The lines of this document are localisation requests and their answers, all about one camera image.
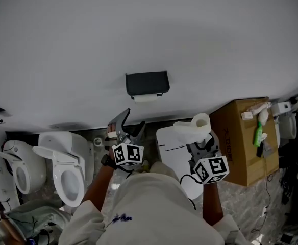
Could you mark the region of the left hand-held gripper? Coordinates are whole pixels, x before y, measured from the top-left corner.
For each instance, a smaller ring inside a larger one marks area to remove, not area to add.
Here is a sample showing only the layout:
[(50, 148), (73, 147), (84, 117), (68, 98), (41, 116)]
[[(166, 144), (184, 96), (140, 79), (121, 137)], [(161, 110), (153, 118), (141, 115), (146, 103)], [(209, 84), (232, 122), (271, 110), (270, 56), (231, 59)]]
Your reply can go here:
[(130, 115), (130, 108), (118, 114), (113, 118), (108, 126), (111, 131), (108, 132), (108, 138), (116, 139), (116, 144), (112, 146), (113, 157), (117, 166), (134, 166), (142, 163), (144, 147), (141, 146), (142, 134), (145, 130), (146, 122), (142, 121), (134, 127), (131, 134), (127, 134), (124, 129), (124, 123)]

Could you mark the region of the white toilet paper roll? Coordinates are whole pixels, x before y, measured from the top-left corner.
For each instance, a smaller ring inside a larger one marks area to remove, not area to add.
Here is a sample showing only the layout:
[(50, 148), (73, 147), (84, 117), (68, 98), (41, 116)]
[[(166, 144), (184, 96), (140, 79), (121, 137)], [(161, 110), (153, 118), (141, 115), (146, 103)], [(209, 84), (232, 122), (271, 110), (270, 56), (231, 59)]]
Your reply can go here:
[(200, 143), (211, 132), (210, 117), (206, 113), (199, 113), (191, 122), (178, 121), (173, 124), (178, 140), (183, 144)]

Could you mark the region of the another person's forearm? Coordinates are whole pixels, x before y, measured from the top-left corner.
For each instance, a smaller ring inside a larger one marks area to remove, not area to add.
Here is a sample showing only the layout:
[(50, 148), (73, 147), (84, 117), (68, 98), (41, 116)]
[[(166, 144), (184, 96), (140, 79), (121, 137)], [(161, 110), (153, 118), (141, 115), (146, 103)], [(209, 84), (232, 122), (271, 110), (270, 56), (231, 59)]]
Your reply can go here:
[(3, 214), (1, 215), (1, 223), (7, 231), (4, 239), (5, 245), (26, 245), (25, 239)]

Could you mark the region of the person's left forearm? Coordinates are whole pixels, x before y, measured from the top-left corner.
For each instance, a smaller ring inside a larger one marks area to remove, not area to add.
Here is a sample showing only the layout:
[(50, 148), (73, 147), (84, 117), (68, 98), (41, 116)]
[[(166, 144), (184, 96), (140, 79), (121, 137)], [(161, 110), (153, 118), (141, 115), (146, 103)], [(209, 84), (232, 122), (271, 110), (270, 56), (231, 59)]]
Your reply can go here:
[(90, 201), (98, 209), (98, 211), (101, 212), (114, 171), (114, 168), (108, 165), (102, 165), (84, 195), (82, 202)]

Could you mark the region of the person's right forearm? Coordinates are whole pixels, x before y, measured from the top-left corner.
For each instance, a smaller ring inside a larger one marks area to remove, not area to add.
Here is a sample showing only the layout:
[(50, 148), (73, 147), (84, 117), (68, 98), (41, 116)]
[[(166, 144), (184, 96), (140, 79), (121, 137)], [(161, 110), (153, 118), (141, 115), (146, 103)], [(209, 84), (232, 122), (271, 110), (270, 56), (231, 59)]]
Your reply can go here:
[(224, 217), (217, 183), (206, 184), (203, 190), (203, 219), (213, 226)]

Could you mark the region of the white toilet closed lid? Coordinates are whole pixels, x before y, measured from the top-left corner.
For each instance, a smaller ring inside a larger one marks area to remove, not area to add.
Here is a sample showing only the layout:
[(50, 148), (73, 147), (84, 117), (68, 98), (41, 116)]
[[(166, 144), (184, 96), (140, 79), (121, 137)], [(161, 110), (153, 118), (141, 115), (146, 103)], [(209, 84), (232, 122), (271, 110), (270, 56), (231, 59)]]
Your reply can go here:
[(190, 154), (187, 145), (181, 143), (173, 126), (160, 128), (156, 132), (156, 142), (161, 161), (172, 168), (190, 199), (196, 199), (203, 193), (198, 176), (191, 171)]

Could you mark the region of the white toilet open lid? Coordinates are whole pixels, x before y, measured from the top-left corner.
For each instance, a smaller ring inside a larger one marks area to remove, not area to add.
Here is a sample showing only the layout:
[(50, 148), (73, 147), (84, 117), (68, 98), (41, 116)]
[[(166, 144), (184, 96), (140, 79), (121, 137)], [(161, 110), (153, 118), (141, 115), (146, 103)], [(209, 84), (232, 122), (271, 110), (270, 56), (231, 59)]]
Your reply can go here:
[(52, 161), (54, 186), (63, 203), (79, 206), (93, 181), (93, 143), (69, 131), (43, 132), (32, 151)]

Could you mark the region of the white round toilet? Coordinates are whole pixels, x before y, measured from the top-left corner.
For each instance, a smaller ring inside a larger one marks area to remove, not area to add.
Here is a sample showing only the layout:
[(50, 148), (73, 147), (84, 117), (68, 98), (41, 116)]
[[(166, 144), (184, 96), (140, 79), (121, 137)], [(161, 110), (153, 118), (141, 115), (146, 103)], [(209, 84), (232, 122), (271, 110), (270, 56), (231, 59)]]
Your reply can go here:
[(33, 147), (19, 140), (5, 142), (0, 157), (12, 168), (14, 182), (22, 194), (38, 191), (46, 182), (45, 159), (33, 152)]

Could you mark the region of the black wristwatch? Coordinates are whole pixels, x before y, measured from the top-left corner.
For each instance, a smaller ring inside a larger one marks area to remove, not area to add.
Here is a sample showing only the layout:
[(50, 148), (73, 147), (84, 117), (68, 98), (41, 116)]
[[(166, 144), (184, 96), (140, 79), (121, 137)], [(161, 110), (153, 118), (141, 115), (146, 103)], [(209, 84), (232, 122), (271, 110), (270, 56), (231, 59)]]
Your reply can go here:
[(112, 159), (108, 154), (104, 154), (101, 158), (101, 164), (103, 166), (108, 166), (113, 169), (117, 169), (117, 165), (114, 159)]

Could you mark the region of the person's beige trousers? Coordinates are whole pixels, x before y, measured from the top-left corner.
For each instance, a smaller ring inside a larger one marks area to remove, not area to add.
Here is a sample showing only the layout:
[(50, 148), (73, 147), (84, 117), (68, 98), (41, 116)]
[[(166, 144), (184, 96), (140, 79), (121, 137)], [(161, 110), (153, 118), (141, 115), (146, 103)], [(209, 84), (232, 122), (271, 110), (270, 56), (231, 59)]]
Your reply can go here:
[(151, 167), (150, 167), (150, 173), (156, 173), (156, 174), (162, 174), (166, 176), (170, 176), (177, 181), (179, 181), (178, 176), (176, 175), (175, 171), (167, 166), (166, 164), (162, 163), (161, 161), (156, 161)]

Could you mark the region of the grey folded cloth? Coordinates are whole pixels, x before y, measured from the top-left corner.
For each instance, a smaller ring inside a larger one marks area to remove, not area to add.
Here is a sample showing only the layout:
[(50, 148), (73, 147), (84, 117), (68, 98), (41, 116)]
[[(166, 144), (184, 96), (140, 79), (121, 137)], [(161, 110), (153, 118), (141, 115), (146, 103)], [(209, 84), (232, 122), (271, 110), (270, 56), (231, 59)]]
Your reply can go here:
[(266, 140), (263, 141), (262, 143), (263, 143), (263, 157), (266, 159), (274, 152), (274, 149), (272, 145), (270, 145)]

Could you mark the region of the white crumpled bag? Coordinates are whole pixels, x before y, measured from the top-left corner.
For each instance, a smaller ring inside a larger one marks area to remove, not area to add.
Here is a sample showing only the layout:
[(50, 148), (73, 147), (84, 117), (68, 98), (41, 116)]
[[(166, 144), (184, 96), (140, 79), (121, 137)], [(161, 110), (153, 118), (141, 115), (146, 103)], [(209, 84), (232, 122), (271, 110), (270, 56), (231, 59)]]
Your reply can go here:
[(258, 115), (258, 123), (261, 126), (264, 126), (266, 124), (266, 122), (268, 121), (268, 117), (269, 117), (269, 112), (268, 109), (263, 109), (261, 110), (261, 112)]

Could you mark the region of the beige wrapped package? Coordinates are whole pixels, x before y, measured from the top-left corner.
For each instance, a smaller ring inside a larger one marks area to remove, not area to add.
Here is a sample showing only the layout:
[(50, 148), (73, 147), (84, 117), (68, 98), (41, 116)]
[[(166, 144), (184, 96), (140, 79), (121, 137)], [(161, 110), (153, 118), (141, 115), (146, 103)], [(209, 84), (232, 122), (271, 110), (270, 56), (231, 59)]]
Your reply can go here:
[(251, 112), (252, 115), (260, 113), (263, 109), (268, 109), (272, 106), (271, 102), (260, 102), (254, 106), (251, 106), (247, 109), (247, 112)]

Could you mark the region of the person's white shirt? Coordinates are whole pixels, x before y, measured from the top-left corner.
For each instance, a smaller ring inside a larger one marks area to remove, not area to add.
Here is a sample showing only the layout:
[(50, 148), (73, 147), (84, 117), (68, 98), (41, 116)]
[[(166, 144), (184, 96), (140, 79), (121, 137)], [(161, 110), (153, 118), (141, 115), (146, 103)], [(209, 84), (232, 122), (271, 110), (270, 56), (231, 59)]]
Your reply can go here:
[(179, 182), (167, 175), (128, 177), (104, 223), (91, 201), (65, 226), (59, 245), (250, 245), (230, 215), (210, 225), (196, 214)]

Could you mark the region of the white square box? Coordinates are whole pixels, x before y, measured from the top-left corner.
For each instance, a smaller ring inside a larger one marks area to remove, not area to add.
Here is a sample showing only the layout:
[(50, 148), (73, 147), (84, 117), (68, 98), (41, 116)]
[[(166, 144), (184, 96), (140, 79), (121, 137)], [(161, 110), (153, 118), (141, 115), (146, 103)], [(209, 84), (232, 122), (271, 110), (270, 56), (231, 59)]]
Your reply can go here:
[(271, 112), (273, 117), (282, 115), (284, 113), (291, 111), (291, 102), (285, 101), (285, 102), (278, 102), (271, 106)]

